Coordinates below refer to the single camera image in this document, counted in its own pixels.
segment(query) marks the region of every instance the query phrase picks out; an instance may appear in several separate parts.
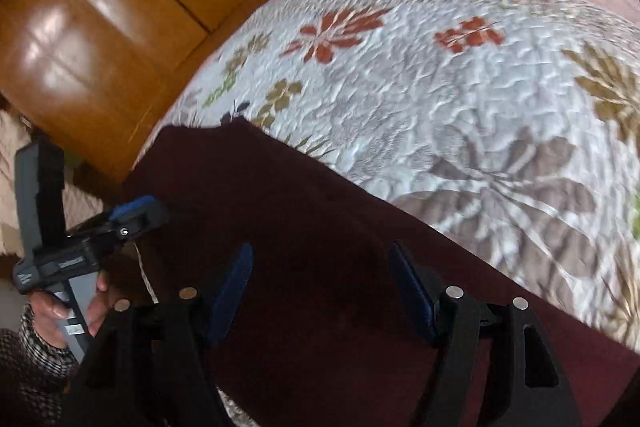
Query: blue gripper pad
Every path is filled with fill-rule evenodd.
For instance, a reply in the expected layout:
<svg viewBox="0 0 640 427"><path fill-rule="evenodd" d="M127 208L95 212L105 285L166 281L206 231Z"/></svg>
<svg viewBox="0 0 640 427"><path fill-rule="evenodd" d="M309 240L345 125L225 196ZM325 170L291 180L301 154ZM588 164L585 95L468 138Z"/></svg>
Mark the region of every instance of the blue gripper pad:
<svg viewBox="0 0 640 427"><path fill-rule="evenodd" d="M414 267L397 243L394 243L389 252L389 270L415 330L418 335L433 344L438 338L435 304L427 295Z"/></svg>
<svg viewBox="0 0 640 427"><path fill-rule="evenodd" d="M244 243L211 303L209 341L212 346L223 341L236 316L244 288L254 269L254 249Z"/></svg>
<svg viewBox="0 0 640 427"><path fill-rule="evenodd" d="M124 216L129 212L138 210L141 206L145 206L149 203L154 203L155 201L156 198L154 198L153 196L142 196L137 200L129 201L129 203L123 203L113 209L113 211L111 212L111 216L109 216L109 219L118 219L119 217Z"/></svg>

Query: maroon cloth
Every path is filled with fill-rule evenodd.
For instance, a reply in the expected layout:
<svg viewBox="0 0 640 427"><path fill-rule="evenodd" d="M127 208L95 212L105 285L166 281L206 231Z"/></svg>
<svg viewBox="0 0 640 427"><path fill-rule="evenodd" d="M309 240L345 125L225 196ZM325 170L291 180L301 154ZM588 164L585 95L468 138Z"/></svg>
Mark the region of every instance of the maroon cloth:
<svg viewBox="0 0 640 427"><path fill-rule="evenodd" d="M640 365L635 353L244 120L165 128L125 190L154 195L175 216L149 237L154 254L143 251L161 300L220 269L242 242L254 246L254 273L211 363L217 384L261 427L408 425L435 351L414 333L390 280L386 254L396 239L477 299L524 296L586 426L603 420ZM465 425L481 398L482 379L474 382Z"/></svg>

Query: wooden cabinet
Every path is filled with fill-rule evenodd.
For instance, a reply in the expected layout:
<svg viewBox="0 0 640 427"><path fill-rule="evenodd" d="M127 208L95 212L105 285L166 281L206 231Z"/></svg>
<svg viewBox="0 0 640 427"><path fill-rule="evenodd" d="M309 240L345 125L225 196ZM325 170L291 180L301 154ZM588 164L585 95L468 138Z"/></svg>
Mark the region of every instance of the wooden cabinet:
<svg viewBox="0 0 640 427"><path fill-rule="evenodd" d="M198 62L266 0L0 0L0 90L114 180Z"/></svg>

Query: red flower print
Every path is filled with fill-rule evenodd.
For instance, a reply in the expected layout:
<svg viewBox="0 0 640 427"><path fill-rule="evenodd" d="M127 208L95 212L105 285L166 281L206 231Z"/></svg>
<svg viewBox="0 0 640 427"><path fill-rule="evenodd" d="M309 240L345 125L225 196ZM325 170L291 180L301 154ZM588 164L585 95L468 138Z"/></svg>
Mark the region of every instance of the red flower print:
<svg viewBox="0 0 640 427"><path fill-rule="evenodd" d="M335 48L351 48L362 42L358 35L384 26L380 16L389 12L389 8L370 11L356 11L353 8L345 8L340 12L326 13L320 21L320 28L314 25L305 25L300 28L300 37L291 41L283 55L309 48L306 50L303 60L308 62L313 57L322 64L328 64L334 60Z"/></svg>
<svg viewBox="0 0 640 427"><path fill-rule="evenodd" d="M502 44L504 35L491 28L495 23L487 23L482 17L460 23L458 29L450 28L443 33L436 33L436 42L453 53L462 53L470 46L482 46L491 41Z"/></svg>

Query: silver screw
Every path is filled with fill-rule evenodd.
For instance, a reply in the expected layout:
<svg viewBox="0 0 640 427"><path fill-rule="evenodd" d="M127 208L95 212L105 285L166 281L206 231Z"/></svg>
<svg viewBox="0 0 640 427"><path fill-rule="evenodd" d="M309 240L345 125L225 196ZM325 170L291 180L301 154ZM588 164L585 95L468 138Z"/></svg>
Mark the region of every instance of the silver screw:
<svg viewBox="0 0 640 427"><path fill-rule="evenodd" d="M513 299L513 305L519 310L526 310L529 307L527 299L524 297L516 297Z"/></svg>
<svg viewBox="0 0 640 427"><path fill-rule="evenodd" d="M465 294L460 286L449 286L445 291L452 299L460 299Z"/></svg>
<svg viewBox="0 0 640 427"><path fill-rule="evenodd" d="M129 299L120 299L113 305L113 309L117 312L125 312L131 307Z"/></svg>
<svg viewBox="0 0 640 427"><path fill-rule="evenodd" d="M196 295L198 295L198 290L193 288L192 286L187 286L187 288L182 288L180 293L178 293L180 299L188 301L189 299L193 299Z"/></svg>

